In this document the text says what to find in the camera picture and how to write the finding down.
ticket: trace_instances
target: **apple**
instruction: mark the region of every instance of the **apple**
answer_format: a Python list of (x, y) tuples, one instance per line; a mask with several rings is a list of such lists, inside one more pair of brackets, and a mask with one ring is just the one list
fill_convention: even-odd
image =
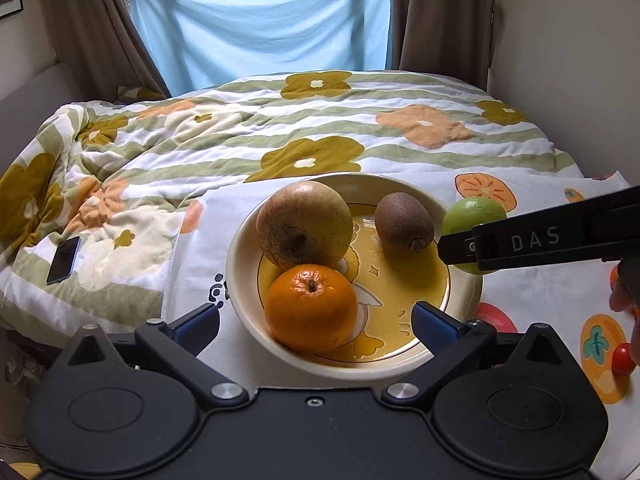
[(320, 182), (294, 182), (263, 204), (255, 224), (267, 259), (284, 270), (335, 266), (351, 243), (353, 221), (340, 194)]
[[(452, 205), (442, 219), (442, 234), (450, 235), (468, 231), (480, 224), (507, 218), (500, 204), (483, 196), (470, 196)], [(457, 264), (457, 268), (469, 274), (489, 274), (494, 270), (480, 270), (478, 264)]]

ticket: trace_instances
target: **black phone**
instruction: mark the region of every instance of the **black phone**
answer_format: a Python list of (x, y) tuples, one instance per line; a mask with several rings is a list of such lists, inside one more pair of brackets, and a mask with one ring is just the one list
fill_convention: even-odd
[(76, 259), (79, 244), (80, 237), (75, 236), (58, 245), (56, 254), (53, 255), (51, 267), (49, 267), (47, 285), (62, 282), (71, 276), (71, 270), (74, 268), (74, 261)]

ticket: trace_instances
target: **light blue curtain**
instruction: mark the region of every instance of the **light blue curtain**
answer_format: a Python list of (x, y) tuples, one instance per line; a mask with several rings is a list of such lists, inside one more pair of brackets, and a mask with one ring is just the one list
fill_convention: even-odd
[(130, 1), (174, 96), (245, 76), (387, 61), (389, 0)]

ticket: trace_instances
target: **round black disc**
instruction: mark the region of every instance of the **round black disc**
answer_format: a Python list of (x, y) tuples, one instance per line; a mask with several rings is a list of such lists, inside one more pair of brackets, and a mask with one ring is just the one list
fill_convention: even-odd
[(193, 396), (171, 378), (76, 370), (40, 390), (25, 418), (29, 444), (55, 468), (80, 476), (131, 472), (175, 450), (196, 425)]
[(459, 377), (436, 396), (431, 420), (457, 452), (492, 470), (535, 475), (591, 463), (607, 431), (604, 409), (549, 366)]

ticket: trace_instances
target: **orange flower pattern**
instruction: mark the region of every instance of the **orange flower pattern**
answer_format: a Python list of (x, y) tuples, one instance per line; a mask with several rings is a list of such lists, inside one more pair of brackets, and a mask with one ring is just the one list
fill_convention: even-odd
[(73, 190), (66, 196), (71, 209), (66, 217), (66, 223), (72, 221), (72, 219), (78, 214), (80, 206), (89, 198), (93, 193), (100, 189), (100, 181), (94, 176), (87, 176), (80, 181), (80, 183), (73, 188)]
[(146, 119), (148, 117), (157, 117), (159, 115), (169, 115), (174, 112), (189, 110), (190, 108), (193, 108), (195, 105), (196, 103), (191, 99), (182, 99), (170, 105), (152, 106), (151, 108), (147, 108), (146, 110), (143, 110), (138, 114), (138, 118)]
[(378, 124), (402, 130), (402, 136), (413, 144), (436, 150), (454, 140), (467, 140), (473, 132), (454, 121), (441, 110), (427, 105), (409, 105), (400, 110), (376, 116)]
[(92, 192), (80, 206), (78, 213), (66, 226), (68, 232), (97, 231), (111, 221), (116, 213), (124, 211), (125, 205), (120, 198), (129, 183), (123, 178), (102, 184), (100, 189)]
[(200, 203), (200, 200), (192, 200), (187, 211), (184, 213), (180, 234), (183, 235), (195, 231), (200, 223), (200, 217), (203, 211), (204, 207)]

